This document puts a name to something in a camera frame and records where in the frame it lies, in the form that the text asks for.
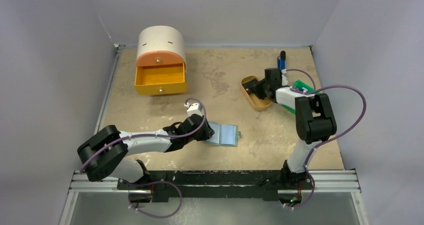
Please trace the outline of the green card holder wallet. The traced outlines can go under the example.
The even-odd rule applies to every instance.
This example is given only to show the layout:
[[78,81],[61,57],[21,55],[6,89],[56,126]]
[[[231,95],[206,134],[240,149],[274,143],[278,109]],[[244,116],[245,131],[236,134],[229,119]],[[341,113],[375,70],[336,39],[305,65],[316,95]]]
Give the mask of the green card holder wallet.
[[242,133],[237,125],[219,124],[209,122],[209,126],[214,131],[214,135],[204,141],[204,143],[221,146],[221,147],[237,147],[239,140],[242,138]]

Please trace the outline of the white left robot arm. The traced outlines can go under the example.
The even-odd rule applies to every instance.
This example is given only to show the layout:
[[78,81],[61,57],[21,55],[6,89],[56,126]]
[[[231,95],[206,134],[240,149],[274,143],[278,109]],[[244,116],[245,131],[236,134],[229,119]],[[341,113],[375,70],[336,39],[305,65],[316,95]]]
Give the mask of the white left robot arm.
[[149,184],[147,170],[139,161],[126,162],[126,157],[177,151],[192,141],[206,141],[214,134],[206,117],[198,114],[153,132],[126,132],[107,125],[78,147],[80,172],[91,182],[115,176],[142,190]]

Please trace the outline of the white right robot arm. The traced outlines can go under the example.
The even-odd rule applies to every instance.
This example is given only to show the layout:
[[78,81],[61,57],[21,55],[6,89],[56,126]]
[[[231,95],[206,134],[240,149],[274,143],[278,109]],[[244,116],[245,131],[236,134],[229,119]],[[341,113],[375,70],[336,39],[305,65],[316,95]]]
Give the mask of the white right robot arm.
[[280,181],[288,189],[307,178],[308,165],[317,145],[328,141],[337,131],[329,96],[300,90],[288,84],[286,70],[266,68],[264,78],[248,78],[241,82],[242,91],[253,108],[263,110],[264,102],[273,102],[295,111],[298,141],[281,169]]

